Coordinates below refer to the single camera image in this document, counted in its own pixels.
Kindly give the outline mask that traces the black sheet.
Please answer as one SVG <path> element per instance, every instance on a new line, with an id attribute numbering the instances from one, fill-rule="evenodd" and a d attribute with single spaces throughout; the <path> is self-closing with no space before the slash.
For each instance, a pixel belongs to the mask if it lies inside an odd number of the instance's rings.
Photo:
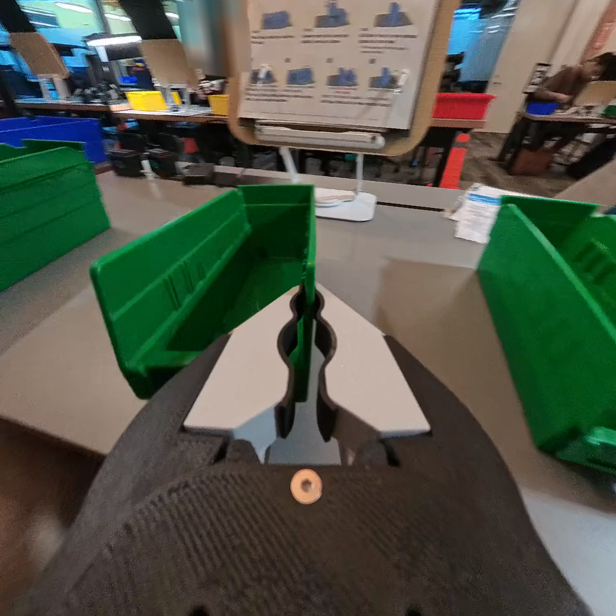
<path id="1" fill-rule="evenodd" d="M 118 1 L 142 41 L 177 40 L 163 1 Z"/>
<path id="2" fill-rule="evenodd" d="M 35 26 L 29 21 L 17 1 L 1 0 L 1 25 L 10 34 L 36 33 Z"/>

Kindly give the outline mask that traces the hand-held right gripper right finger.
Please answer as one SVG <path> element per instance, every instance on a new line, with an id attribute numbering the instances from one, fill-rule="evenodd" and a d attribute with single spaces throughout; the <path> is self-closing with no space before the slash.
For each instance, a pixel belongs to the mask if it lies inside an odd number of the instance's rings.
<path id="1" fill-rule="evenodd" d="M 342 465 L 360 449 L 430 432 L 394 353 L 392 340 L 331 291 L 315 294 L 315 348 L 323 357 L 317 380 L 317 424 L 335 441 Z"/>

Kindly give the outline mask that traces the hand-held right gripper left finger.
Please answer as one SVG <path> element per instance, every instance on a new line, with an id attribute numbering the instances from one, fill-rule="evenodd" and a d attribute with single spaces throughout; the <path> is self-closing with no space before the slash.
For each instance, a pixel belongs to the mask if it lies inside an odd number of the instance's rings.
<path id="1" fill-rule="evenodd" d="M 300 285 L 225 336 L 185 430 L 249 442 L 265 463 L 271 445 L 289 436 L 304 396 L 303 317 Z"/>

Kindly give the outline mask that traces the black charging case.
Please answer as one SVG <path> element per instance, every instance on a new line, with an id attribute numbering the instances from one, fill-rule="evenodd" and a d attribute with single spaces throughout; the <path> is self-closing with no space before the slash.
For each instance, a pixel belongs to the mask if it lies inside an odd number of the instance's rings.
<path id="1" fill-rule="evenodd" d="M 179 156 L 176 152 L 162 148 L 150 148 L 144 153 L 153 173 L 160 179 L 179 177 Z"/>
<path id="2" fill-rule="evenodd" d="M 139 178 L 143 176 L 142 154 L 137 150 L 110 150 L 108 161 L 113 172 L 119 177 Z"/>

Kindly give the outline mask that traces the long wooden workbench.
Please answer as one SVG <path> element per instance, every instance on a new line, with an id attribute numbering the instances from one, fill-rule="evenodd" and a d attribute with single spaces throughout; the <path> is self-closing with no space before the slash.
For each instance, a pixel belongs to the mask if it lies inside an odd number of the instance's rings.
<path id="1" fill-rule="evenodd" d="M 180 122 L 189 121 L 197 124 L 228 122 L 228 115 L 215 114 L 209 108 L 196 106 L 195 109 L 189 106 L 180 111 L 148 112 L 134 110 L 130 104 L 79 104 L 74 102 L 46 101 L 42 98 L 17 99 L 17 107 L 22 110 L 30 110 L 42 114 L 46 112 L 66 112 L 66 113 L 100 113 L 107 114 L 122 121 L 127 119 L 139 119 L 145 121 L 161 122 Z M 476 119 L 454 119 L 454 118 L 432 118 L 430 127 L 457 128 L 457 129 L 483 129 L 486 120 Z"/>

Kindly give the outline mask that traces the red plastic bin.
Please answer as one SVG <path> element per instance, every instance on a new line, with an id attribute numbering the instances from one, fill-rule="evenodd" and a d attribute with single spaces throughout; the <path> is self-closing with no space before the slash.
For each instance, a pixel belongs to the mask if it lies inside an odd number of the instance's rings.
<path id="1" fill-rule="evenodd" d="M 483 121 L 496 96 L 468 92 L 438 93 L 432 117 L 435 119 L 456 119 Z"/>

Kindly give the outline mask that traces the white and blue paper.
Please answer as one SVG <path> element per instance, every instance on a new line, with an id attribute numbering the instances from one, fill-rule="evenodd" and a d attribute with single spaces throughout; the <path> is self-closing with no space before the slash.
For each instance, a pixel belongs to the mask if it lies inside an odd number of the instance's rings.
<path id="1" fill-rule="evenodd" d="M 522 193 L 501 190 L 485 184 L 472 184 L 457 204 L 449 219 L 454 221 L 454 238 L 487 245 L 497 220 L 501 201 L 505 196 L 523 196 Z"/>

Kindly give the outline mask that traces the grey desk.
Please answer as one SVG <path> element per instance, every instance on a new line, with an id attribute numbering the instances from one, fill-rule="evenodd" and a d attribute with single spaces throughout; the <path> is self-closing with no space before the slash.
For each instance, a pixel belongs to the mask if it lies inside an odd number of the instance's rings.
<path id="1" fill-rule="evenodd" d="M 1 615 L 49 562 L 104 456 L 143 406 L 116 362 L 90 283 L 98 257 L 222 189 L 97 182 L 111 228 L 1 293 Z M 450 190 L 379 197 L 374 220 L 317 221 L 317 281 L 399 340 L 473 412 L 536 531 L 595 615 L 615 615 L 615 479 L 535 449 Z"/>

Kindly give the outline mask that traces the wooden document stand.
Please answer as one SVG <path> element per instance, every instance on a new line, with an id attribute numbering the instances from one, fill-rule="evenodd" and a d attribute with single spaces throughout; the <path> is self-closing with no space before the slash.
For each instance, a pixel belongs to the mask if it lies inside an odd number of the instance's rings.
<path id="1" fill-rule="evenodd" d="M 11 46 L 38 78 L 67 79 L 69 71 L 57 49 L 40 33 L 10 33 Z"/>
<path id="2" fill-rule="evenodd" d="M 160 86 L 191 89 L 198 86 L 195 70 L 189 66 L 184 47 L 177 38 L 143 39 L 141 50 L 151 75 Z"/>

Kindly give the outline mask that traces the instruction sheet on stand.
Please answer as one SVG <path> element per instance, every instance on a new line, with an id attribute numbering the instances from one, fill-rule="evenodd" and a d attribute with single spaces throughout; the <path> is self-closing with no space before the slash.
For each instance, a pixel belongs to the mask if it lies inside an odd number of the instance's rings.
<path id="1" fill-rule="evenodd" d="M 351 153 L 355 155 L 353 189 L 316 189 L 317 215 L 321 218 L 367 222 L 374 218 L 377 198 L 363 188 L 365 156 L 394 158 L 411 152 L 429 130 L 435 99 L 440 87 L 451 22 L 460 1 L 439 1 L 414 114 L 408 129 L 366 129 L 317 126 L 290 122 L 259 121 L 239 115 L 240 77 L 250 61 L 248 1 L 226 1 L 223 13 L 228 50 L 228 125 L 232 134 L 246 145 L 278 151 L 290 184 L 305 184 L 292 151 L 298 153 Z"/>

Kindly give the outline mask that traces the blue plastic bin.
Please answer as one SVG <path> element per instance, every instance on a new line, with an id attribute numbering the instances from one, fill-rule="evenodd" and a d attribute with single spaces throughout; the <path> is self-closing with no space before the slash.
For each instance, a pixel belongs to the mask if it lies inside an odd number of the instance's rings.
<path id="1" fill-rule="evenodd" d="M 22 147 L 32 140 L 82 143 L 84 156 L 91 163 L 107 162 L 102 125 L 98 119 L 35 116 L 1 120 L 1 143 Z"/>

